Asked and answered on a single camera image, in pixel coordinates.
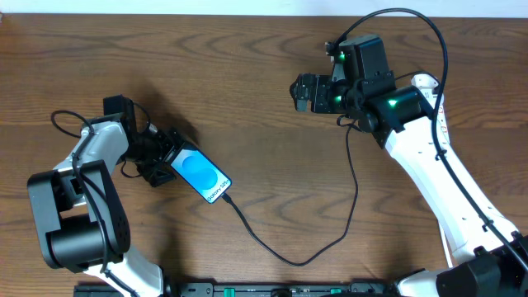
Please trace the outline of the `blue Galaxy smartphone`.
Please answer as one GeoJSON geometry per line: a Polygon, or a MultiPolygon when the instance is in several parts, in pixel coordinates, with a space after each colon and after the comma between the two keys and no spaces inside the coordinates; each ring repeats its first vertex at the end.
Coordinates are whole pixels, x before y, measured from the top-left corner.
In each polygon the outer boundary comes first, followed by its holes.
{"type": "Polygon", "coordinates": [[[231,179],[191,143],[182,145],[170,166],[209,204],[232,186],[231,179]]]}

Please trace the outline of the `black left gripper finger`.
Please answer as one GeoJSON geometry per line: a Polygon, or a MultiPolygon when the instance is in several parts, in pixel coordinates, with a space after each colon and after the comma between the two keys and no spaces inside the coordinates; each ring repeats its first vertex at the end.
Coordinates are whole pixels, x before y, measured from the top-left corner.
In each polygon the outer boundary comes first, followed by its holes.
{"type": "Polygon", "coordinates": [[[162,163],[139,164],[138,173],[151,187],[158,187],[177,179],[174,172],[162,163]]]}
{"type": "Polygon", "coordinates": [[[176,128],[172,127],[168,129],[165,132],[166,135],[166,144],[165,148],[174,150],[174,151],[180,151],[182,150],[186,145],[193,144],[192,140],[187,137],[185,134],[178,131],[176,128]]]}

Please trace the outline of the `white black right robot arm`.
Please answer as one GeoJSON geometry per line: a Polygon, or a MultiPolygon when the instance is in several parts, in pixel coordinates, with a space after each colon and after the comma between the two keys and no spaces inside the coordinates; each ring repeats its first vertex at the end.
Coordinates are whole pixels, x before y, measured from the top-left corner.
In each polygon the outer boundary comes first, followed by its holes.
{"type": "Polygon", "coordinates": [[[391,289],[400,296],[525,296],[527,271],[485,225],[489,219],[522,258],[527,238],[484,195],[450,146],[446,125],[431,132],[438,82],[417,74],[397,87],[377,35],[344,40],[329,75],[301,73],[290,86],[297,111],[343,114],[395,159],[445,231],[456,266],[413,272],[391,289]]]}

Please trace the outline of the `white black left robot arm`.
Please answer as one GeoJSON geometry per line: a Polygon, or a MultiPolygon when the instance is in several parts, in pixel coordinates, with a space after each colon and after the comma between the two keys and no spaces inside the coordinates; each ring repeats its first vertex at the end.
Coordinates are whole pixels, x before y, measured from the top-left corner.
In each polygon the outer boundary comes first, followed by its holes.
{"type": "Polygon", "coordinates": [[[66,159],[28,179],[37,238],[52,269],[95,276],[124,296],[178,296],[170,276],[132,245],[111,174],[133,163],[150,186],[171,182],[177,175],[170,162],[188,139],[152,123],[139,130],[138,108],[122,95],[104,98],[104,115],[82,120],[66,159]]]}

